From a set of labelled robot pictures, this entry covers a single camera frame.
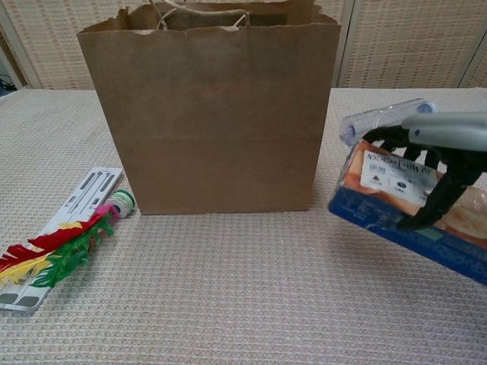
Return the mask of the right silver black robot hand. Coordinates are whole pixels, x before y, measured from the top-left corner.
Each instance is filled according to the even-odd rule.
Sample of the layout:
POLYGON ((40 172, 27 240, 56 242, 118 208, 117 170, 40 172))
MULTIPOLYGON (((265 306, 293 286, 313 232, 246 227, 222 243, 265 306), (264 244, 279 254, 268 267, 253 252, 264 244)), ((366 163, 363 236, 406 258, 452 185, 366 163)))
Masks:
POLYGON ((396 226, 419 230, 439 221, 468 187, 486 172, 486 113, 421 113, 405 118, 399 125, 381 126, 367 132, 368 143, 392 152, 403 148, 403 157, 414 161, 426 151, 425 165, 447 170, 427 197, 425 206, 396 226))

